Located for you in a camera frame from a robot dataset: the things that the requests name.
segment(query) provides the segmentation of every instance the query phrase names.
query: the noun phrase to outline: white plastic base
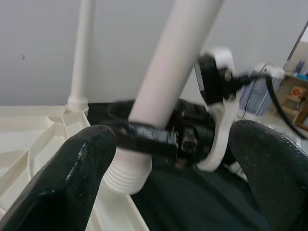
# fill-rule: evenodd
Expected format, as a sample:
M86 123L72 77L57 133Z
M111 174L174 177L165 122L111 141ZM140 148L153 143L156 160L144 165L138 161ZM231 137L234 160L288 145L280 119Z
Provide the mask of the white plastic base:
M0 107L0 218L63 142L89 122L66 106ZM129 195L101 182L87 231L149 230Z

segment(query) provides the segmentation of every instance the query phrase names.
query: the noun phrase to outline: white pvc pipe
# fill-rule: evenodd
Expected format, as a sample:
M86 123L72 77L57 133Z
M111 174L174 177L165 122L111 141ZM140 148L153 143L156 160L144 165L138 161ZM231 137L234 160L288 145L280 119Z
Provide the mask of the white pvc pipe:
M84 111L88 108L86 83L94 12L95 0L81 0L72 88L67 100L67 107L72 111Z
M223 0L177 0L129 115L164 128ZM136 193L151 172L150 156L117 149L104 175L111 189Z

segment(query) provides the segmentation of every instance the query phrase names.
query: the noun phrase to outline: white plastic tray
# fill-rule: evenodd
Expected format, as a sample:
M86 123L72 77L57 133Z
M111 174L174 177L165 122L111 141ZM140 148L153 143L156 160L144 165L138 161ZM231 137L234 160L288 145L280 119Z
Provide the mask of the white plastic tray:
M0 218L63 142L90 126L66 106L0 107ZM129 195L100 185L87 231L149 230Z

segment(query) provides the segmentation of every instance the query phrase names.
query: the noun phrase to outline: white pipe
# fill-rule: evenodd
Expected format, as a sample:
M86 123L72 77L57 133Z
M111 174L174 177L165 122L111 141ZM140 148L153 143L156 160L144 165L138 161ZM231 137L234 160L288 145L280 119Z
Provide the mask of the white pipe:
M129 121L164 128L223 0L177 0L129 115ZM104 175L109 187L136 193L151 172L150 156L117 149Z
M86 83L94 12L95 0L81 0L72 88L67 100L67 107L72 111L84 111L88 108Z

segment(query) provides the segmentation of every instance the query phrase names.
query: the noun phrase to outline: gray wall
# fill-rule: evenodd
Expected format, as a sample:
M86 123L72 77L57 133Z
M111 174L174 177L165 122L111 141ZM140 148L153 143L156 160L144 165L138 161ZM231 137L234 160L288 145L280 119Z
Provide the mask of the gray wall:
M134 98L173 0L97 0L89 102ZM65 104L79 1L0 1L0 105ZM307 21L307 0L227 0L205 48L229 47L238 72L283 66ZM183 97L201 101L194 73Z

